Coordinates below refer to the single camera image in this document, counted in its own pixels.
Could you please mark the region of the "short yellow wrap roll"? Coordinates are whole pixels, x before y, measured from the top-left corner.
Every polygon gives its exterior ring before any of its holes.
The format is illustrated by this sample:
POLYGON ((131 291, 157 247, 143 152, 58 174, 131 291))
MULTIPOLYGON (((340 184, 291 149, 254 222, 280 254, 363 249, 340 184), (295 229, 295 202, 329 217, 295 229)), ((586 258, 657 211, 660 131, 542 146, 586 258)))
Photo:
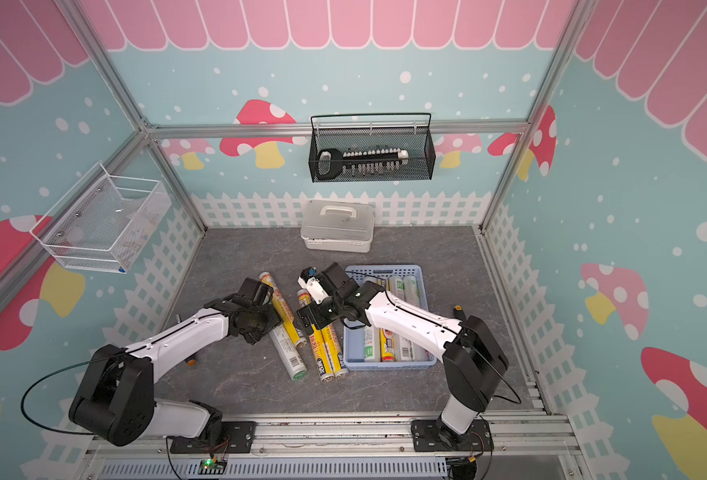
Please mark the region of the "short yellow wrap roll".
POLYGON ((259 279, 263 284, 269 286, 272 289, 273 294, 271 298, 271 303, 279 314, 282 320, 283 328, 291 339, 291 341, 293 342, 294 346, 305 346, 307 344, 307 338, 303 333, 300 332, 299 329, 294 326, 293 311, 291 310, 288 302, 285 300, 284 296, 278 289, 278 286, 276 285, 272 275, 269 272, 262 272, 259 275, 259 279))

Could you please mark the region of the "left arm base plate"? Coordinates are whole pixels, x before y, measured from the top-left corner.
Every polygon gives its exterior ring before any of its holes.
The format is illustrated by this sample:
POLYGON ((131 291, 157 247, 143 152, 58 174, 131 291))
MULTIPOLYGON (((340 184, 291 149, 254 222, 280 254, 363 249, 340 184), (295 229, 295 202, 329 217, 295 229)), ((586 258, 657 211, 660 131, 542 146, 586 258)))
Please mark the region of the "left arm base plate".
POLYGON ((255 440, 257 423, 252 421, 220 422, 209 426, 197 438, 173 437, 172 454, 247 454, 255 440))

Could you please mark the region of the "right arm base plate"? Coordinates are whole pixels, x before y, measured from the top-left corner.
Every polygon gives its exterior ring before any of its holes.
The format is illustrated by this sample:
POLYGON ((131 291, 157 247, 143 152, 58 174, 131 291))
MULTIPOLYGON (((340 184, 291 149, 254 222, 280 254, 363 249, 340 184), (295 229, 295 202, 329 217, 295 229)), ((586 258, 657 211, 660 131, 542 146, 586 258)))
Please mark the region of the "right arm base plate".
POLYGON ((411 438, 416 452, 485 453, 495 450, 489 422, 483 419, 475 419, 463 434, 453 432, 439 419, 413 420, 411 438))

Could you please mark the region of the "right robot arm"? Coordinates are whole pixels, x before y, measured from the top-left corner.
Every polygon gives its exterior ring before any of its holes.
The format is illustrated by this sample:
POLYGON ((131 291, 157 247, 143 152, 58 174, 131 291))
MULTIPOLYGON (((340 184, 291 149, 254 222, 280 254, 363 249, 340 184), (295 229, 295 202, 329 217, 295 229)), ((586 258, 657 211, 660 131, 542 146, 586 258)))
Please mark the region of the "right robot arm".
POLYGON ((449 386, 447 406, 437 419, 442 434, 459 440, 487 410, 505 382, 509 360, 485 322, 475 316, 443 317, 400 300, 375 282, 357 283, 336 263, 306 268, 298 278, 311 302, 294 324, 309 334, 334 322, 357 321, 389 330, 441 361, 449 386))

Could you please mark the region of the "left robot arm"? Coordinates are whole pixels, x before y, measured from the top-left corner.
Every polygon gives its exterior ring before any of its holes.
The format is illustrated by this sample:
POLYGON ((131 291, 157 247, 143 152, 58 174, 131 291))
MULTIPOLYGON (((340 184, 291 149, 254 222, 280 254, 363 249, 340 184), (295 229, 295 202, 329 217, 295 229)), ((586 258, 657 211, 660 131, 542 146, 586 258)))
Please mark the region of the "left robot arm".
POLYGON ((155 384, 177 364, 227 337, 254 345, 282 323, 273 288, 247 278, 229 296, 187 320, 125 347, 93 354, 68 412, 69 420, 114 446, 145 437, 188 439, 211 450, 223 442, 222 413, 202 402, 162 400, 155 384))

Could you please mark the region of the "blue plastic basket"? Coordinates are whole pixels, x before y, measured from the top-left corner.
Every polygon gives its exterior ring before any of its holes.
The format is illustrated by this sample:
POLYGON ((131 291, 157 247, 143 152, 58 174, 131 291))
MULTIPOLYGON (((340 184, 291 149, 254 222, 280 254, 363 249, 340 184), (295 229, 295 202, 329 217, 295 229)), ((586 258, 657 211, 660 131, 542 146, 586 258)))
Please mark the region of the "blue plastic basket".
MULTIPOLYGON (((346 273, 359 285, 371 280, 387 292, 429 308, 423 272, 417 265, 351 265, 346 273)), ((343 330, 342 355, 350 371, 425 370, 437 358, 393 332, 352 321, 343 330)))

